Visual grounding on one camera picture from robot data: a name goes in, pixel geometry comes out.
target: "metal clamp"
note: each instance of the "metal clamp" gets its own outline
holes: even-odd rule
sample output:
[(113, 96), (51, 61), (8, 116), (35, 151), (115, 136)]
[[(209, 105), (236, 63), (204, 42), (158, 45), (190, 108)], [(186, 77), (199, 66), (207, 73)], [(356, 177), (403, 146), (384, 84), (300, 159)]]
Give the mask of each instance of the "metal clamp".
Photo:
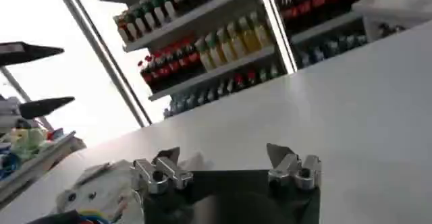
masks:
[(269, 182), (276, 181), (282, 186), (288, 184), (290, 175), (297, 171), (299, 166), (298, 155), (294, 153), (287, 154), (276, 168), (269, 170)]
[(302, 169), (294, 175), (297, 188), (313, 190), (321, 183), (321, 162), (315, 155), (308, 155), (303, 162)]
[(146, 159), (134, 161), (132, 187), (139, 190), (142, 181), (147, 185), (150, 194), (162, 194), (168, 189), (168, 177), (158, 171)]
[(189, 171), (180, 169), (173, 161), (167, 157), (159, 157), (156, 159), (156, 168), (169, 178), (171, 178), (175, 184), (175, 187), (179, 190), (183, 190), (188, 186), (194, 179), (194, 174)]

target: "white counter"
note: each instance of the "white counter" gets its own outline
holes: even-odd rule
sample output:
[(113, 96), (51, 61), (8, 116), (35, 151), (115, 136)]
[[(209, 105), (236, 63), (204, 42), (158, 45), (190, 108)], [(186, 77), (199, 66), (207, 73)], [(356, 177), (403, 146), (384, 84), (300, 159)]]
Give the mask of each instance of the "white counter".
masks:
[(181, 146), (214, 169), (270, 168), (265, 144), (323, 162), (324, 223), (432, 223), (432, 22), (69, 156), (4, 208), (47, 214), (91, 165)]

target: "refrigerated display case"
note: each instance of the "refrigerated display case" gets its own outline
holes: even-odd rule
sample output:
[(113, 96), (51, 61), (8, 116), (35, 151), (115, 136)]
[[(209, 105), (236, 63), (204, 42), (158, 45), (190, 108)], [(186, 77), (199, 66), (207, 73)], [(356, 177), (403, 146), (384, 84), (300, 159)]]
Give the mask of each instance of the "refrigerated display case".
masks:
[[(148, 112), (153, 101), (163, 101), (158, 111), (170, 117), (296, 71), (274, 0), (99, 1), (125, 4), (115, 16), (105, 15), (122, 40), (109, 50), (127, 53), (116, 61), (133, 56), (140, 82), (132, 87)], [(137, 58), (137, 51), (146, 52)]]

